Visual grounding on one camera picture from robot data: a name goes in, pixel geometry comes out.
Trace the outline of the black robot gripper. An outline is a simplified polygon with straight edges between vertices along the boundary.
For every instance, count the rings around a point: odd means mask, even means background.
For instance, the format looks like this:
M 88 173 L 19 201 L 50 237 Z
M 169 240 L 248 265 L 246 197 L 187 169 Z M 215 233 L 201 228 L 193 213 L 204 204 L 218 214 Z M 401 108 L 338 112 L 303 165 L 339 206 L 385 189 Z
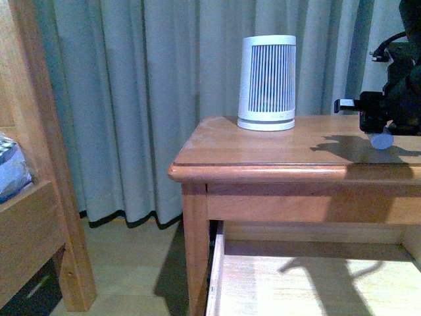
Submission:
M 337 99 L 334 113 L 360 111 L 359 127 L 367 134 L 388 128 L 395 136 L 420 135 L 420 58 L 411 45 L 390 45 L 371 59 L 387 70 L 381 92 L 362 92 L 358 99 Z

